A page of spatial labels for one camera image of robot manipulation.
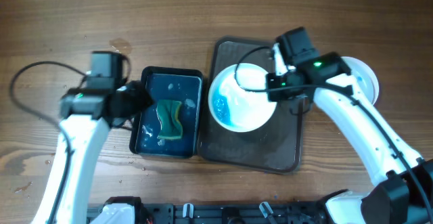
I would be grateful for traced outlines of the green yellow sponge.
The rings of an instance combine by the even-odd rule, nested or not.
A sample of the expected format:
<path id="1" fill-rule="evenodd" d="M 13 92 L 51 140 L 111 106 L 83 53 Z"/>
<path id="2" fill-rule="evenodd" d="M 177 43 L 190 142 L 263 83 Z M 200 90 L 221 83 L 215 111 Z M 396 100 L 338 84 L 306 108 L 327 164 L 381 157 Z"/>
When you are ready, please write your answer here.
<path id="1" fill-rule="evenodd" d="M 156 113 L 160 121 L 158 139 L 178 140 L 183 136 L 183 126 L 179 120 L 182 103 L 170 99 L 161 99 L 156 106 Z"/>

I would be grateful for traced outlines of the white plate blue smear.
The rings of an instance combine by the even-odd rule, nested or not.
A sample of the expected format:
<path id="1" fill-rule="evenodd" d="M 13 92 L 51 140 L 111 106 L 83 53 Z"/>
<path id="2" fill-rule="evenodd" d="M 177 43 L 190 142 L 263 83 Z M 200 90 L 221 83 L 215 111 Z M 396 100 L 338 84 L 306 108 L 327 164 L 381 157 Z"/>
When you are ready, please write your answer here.
<path id="1" fill-rule="evenodd" d="M 342 59 L 346 62 L 346 64 L 350 67 L 350 69 L 352 70 L 352 75 L 355 76 L 361 90 L 363 91 L 363 93 L 366 95 L 366 82 L 363 80 L 363 72 L 359 72 L 359 59 L 356 58 L 352 58 L 352 57 L 348 57 L 348 56 L 343 56 Z"/>

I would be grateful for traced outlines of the white plate blue dot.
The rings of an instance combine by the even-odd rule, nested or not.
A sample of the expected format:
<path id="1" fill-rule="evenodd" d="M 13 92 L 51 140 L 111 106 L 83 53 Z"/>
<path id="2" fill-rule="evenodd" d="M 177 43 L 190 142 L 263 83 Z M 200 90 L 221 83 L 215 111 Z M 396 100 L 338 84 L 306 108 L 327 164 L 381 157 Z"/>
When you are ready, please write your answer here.
<path id="1" fill-rule="evenodd" d="M 223 128 L 236 133 L 253 131 L 273 115 L 277 104 L 266 93 L 248 92 L 264 89 L 268 72 L 255 64 L 231 65 L 213 79 L 208 92 L 212 117 Z"/>

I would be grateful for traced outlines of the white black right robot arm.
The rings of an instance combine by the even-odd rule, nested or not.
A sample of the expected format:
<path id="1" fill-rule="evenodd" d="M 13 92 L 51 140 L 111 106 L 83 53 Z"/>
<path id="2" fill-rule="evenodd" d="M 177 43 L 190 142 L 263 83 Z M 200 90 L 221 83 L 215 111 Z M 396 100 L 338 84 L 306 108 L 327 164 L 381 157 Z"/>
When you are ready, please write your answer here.
<path id="1" fill-rule="evenodd" d="M 432 161 L 398 136 L 373 106 L 378 80 L 356 58 L 335 52 L 286 57 L 273 52 L 274 74 L 267 92 L 289 99 L 307 96 L 337 125 L 358 154 L 374 189 L 344 190 L 325 201 L 333 223 L 432 222 Z"/>

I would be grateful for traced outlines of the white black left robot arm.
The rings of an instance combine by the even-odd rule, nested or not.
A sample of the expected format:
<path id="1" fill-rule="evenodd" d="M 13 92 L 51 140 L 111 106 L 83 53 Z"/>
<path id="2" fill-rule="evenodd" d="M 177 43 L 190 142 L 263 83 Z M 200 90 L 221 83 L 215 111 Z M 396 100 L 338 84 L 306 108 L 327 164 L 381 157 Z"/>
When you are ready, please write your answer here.
<path id="1" fill-rule="evenodd" d="M 112 128 L 152 104 L 145 86 L 73 88 L 61 98 L 62 120 L 51 172 L 33 223 L 85 223 L 97 159 Z"/>

